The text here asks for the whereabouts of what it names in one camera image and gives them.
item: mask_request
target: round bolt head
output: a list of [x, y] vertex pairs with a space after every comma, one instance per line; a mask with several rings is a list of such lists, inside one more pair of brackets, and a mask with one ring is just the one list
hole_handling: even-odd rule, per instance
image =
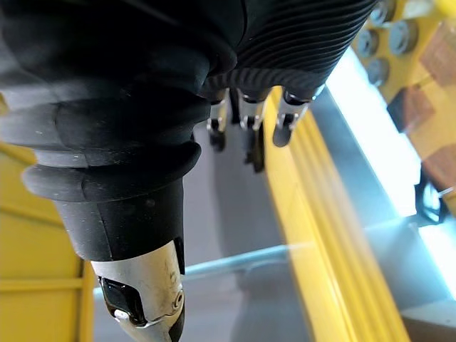
[[369, 82], [379, 87], [388, 79], [390, 73], [390, 64], [384, 58], [374, 59], [366, 68]]
[[380, 26], [390, 21], [394, 16], [395, 8], [395, 0], [380, 0], [370, 13], [370, 22]]
[[356, 48], [361, 57], [372, 56], [378, 48], [378, 33], [375, 30], [361, 31]]
[[418, 25], [413, 20], [401, 20], [390, 28], [388, 45], [395, 55], [410, 52], [418, 41]]

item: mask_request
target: yellow metal frame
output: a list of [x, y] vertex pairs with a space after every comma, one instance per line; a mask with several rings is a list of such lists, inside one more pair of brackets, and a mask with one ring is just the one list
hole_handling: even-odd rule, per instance
[[[408, 5], [420, 0], [397, 0], [392, 21], [406, 19]], [[418, 86], [434, 109], [434, 113], [424, 122], [407, 130], [406, 134], [419, 154], [421, 160], [441, 149], [456, 144], [456, 115], [454, 99], [456, 84], [442, 87], [437, 84], [430, 72], [424, 67], [420, 58], [434, 34], [444, 22], [456, 20], [455, 0], [436, 0], [428, 13], [414, 17], [418, 25], [418, 43], [410, 52], [400, 56], [391, 53], [388, 47], [388, 34], [391, 23], [381, 27], [367, 22], [365, 29], [375, 29], [379, 36], [378, 50], [369, 58], [360, 58], [364, 67], [375, 58], [386, 58], [390, 64], [387, 81], [379, 88], [386, 103], [390, 103], [401, 88]], [[356, 51], [357, 38], [353, 42]], [[456, 215], [456, 190], [448, 192], [443, 199], [453, 215]]]
[[316, 341], [409, 341], [312, 114], [273, 145], [280, 94], [267, 101], [266, 173]]
[[0, 341], [91, 342], [91, 265], [52, 202], [22, 185], [31, 163], [30, 150], [0, 143]]

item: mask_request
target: yellow beam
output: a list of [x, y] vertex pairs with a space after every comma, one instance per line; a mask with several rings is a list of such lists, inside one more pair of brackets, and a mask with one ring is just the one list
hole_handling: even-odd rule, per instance
[[95, 274], [89, 261], [83, 262], [83, 284], [79, 305], [79, 342], [93, 340], [93, 285]]
[[0, 292], [54, 291], [80, 289], [82, 278], [68, 279], [0, 279]]
[[311, 113], [288, 147], [272, 144], [280, 96], [266, 108], [266, 173], [316, 341], [409, 341]]

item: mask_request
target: robotic hand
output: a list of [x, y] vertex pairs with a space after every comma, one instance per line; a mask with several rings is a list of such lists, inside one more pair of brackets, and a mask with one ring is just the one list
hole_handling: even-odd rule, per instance
[[3, 140], [35, 150], [24, 173], [91, 260], [109, 313], [136, 341], [178, 341], [185, 272], [182, 177], [206, 120], [239, 90], [242, 128], [261, 127], [283, 86], [274, 142], [299, 118], [375, 0], [0, 2]]

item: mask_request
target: yellow rail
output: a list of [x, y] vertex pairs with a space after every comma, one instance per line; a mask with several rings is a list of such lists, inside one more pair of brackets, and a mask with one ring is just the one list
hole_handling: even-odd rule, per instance
[[280, 89], [264, 122], [266, 173], [315, 340], [409, 341], [311, 113], [272, 144]]

